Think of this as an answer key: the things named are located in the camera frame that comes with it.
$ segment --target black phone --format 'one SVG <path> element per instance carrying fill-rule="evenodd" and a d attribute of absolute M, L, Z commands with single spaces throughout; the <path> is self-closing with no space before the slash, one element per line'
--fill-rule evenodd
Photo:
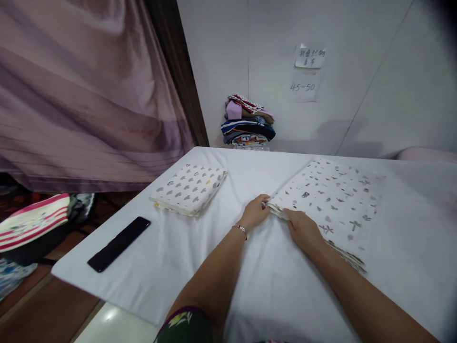
<path fill-rule="evenodd" d="M 102 250 L 96 253 L 87 264 L 95 271 L 102 272 L 136 240 L 151 222 L 143 217 L 138 217 L 132 221 L 124 230 L 113 238 Z"/>

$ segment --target paper sign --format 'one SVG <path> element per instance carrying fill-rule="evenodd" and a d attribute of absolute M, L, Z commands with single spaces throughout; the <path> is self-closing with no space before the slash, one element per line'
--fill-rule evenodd
<path fill-rule="evenodd" d="M 315 71 L 296 72 L 289 85 L 289 101 L 316 101 L 322 74 Z"/>
<path fill-rule="evenodd" d="M 325 49 L 311 49 L 301 45 L 295 52 L 295 66 L 300 68 L 320 68 L 324 63 Z"/>

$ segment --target white tablecloth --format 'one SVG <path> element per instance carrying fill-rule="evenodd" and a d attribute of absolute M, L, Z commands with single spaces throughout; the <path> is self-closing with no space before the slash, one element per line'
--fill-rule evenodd
<path fill-rule="evenodd" d="M 273 194 L 314 155 L 194 148 L 65 255 L 52 273 L 160 325 L 176 296 L 260 193 Z M 457 164 L 326 157 L 387 177 L 371 234 L 367 278 L 442 342 L 457 319 Z M 186 163 L 228 176 L 200 218 L 153 208 L 148 196 Z M 87 260 L 137 216 L 151 226 L 103 273 Z M 271 215 L 247 242 L 227 342 L 350 342 L 335 296 Z"/>

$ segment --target bracelet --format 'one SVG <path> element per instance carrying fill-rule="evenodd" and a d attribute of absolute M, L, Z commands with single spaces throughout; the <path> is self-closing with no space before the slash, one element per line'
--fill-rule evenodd
<path fill-rule="evenodd" d="M 244 234 L 246 235 L 246 241 L 248 240 L 249 238 L 249 232 L 246 231 L 246 229 L 244 227 L 242 227 L 241 225 L 234 225 L 233 227 L 237 227 L 239 229 L 241 229 L 241 231 L 244 232 Z"/>

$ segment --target striped towel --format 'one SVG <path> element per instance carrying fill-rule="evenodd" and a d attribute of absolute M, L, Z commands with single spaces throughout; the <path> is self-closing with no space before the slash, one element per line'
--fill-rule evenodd
<path fill-rule="evenodd" d="M 0 223 L 0 252 L 16 249 L 68 221 L 68 194 L 55 195 L 14 212 Z"/>

